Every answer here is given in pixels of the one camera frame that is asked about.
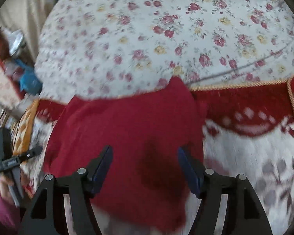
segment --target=curtain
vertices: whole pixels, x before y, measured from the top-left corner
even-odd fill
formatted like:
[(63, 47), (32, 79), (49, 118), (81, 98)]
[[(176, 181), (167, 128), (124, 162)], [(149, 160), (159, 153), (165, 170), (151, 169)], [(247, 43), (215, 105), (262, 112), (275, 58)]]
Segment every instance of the curtain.
[(56, 0), (6, 0), (0, 8), (0, 26), (21, 29), (33, 61), (38, 56), (41, 29)]

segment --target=white floral fabric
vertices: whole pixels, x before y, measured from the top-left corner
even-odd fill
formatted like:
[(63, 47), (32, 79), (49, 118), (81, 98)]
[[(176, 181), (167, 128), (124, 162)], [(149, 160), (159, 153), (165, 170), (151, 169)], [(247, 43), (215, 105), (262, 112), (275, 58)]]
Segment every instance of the white floral fabric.
[(294, 74), (294, 15), (283, 0), (60, 0), (40, 39), (44, 98), (68, 102)]

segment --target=red blanket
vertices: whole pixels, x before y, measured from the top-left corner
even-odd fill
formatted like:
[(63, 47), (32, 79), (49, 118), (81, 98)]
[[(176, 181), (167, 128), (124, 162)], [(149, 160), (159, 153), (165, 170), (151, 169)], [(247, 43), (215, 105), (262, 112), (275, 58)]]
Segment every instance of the red blanket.
[(45, 172), (70, 175), (111, 145), (113, 162), (94, 203), (121, 220), (174, 231), (185, 223), (189, 192), (177, 149), (187, 145), (203, 160), (206, 109), (179, 78), (164, 90), (131, 98), (74, 97), (49, 139)]

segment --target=red cloth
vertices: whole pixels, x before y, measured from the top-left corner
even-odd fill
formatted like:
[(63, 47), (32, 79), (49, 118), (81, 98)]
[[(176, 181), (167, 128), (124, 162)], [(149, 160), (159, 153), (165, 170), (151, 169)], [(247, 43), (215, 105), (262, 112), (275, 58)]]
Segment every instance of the red cloth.
[(111, 145), (113, 162), (95, 204), (121, 220), (176, 230), (185, 223), (189, 192), (177, 150), (187, 144), (203, 160), (206, 109), (205, 101), (196, 106), (179, 78), (161, 91), (131, 98), (74, 97), (53, 129), (44, 170), (70, 175)]

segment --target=metal screw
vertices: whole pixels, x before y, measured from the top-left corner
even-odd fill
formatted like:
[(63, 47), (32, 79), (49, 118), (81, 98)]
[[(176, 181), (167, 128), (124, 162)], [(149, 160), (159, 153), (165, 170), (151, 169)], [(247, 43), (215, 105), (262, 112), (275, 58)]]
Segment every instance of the metal screw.
[(245, 180), (246, 179), (246, 176), (244, 174), (239, 174), (239, 179), (240, 180)]
[(50, 181), (50, 180), (53, 179), (53, 175), (52, 175), (52, 174), (48, 174), (47, 176), (45, 176), (45, 179), (46, 179), (47, 181)]
[(78, 174), (84, 174), (86, 172), (86, 169), (85, 168), (79, 168), (78, 170), (77, 170), (77, 173)]
[(214, 173), (213, 169), (206, 169), (206, 173), (212, 175)]

